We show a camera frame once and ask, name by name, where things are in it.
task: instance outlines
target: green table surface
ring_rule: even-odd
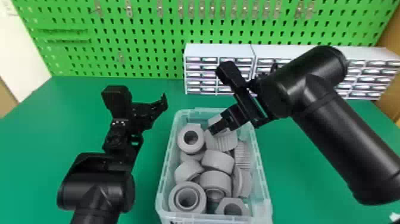
[[[144,133],[133,170],[135,205],[119,224],[160,222],[154,199],[176,111],[235,102],[230,96],[184,95],[181,80],[53,77],[0,120],[0,223],[69,223],[73,212],[57,207],[57,190],[76,155],[102,151],[111,115],[100,93],[110,84],[127,85],[138,102],[153,102],[165,92],[169,104]],[[400,153],[400,130],[378,108],[370,101],[349,103]],[[271,122],[256,133],[275,224],[389,223],[391,212],[400,213],[400,202],[358,204],[291,119]]]

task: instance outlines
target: plastic storage box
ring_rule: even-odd
[[[170,140],[165,153],[160,183],[155,198],[155,209],[160,216],[162,224],[173,223],[262,223],[272,224],[272,203],[268,191],[263,164],[254,128],[250,123],[243,125],[237,130],[238,138],[245,141],[251,153],[251,174],[253,178],[252,191],[249,198],[243,201],[247,203],[251,216],[231,216],[216,214],[178,213],[170,211],[168,207],[168,196],[176,185],[174,171],[180,164],[180,149],[176,144],[176,136],[179,130],[187,123],[200,123],[203,129],[207,128],[207,120],[221,113],[222,108],[196,108],[194,110],[180,110],[175,114],[172,124]]]

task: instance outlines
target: robotic arm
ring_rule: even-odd
[[[142,133],[168,107],[165,94],[152,104],[132,103],[126,86],[107,86],[101,95],[112,114],[105,153],[79,154],[57,194],[59,208],[75,211],[71,224],[117,223],[120,213],[132,208],[131,172],[143,144]]]
[[[237,104],[209,127],[216,133],[250,121],[255,128],[291,117],[347,182],[361,204],[400,199],[400,158],[336,93],[347,73],[336,48],[317,46],[268,76],[246,82],[231,61],[215,73],[234,92]],[[255,100],[249,90],[257,94]]]

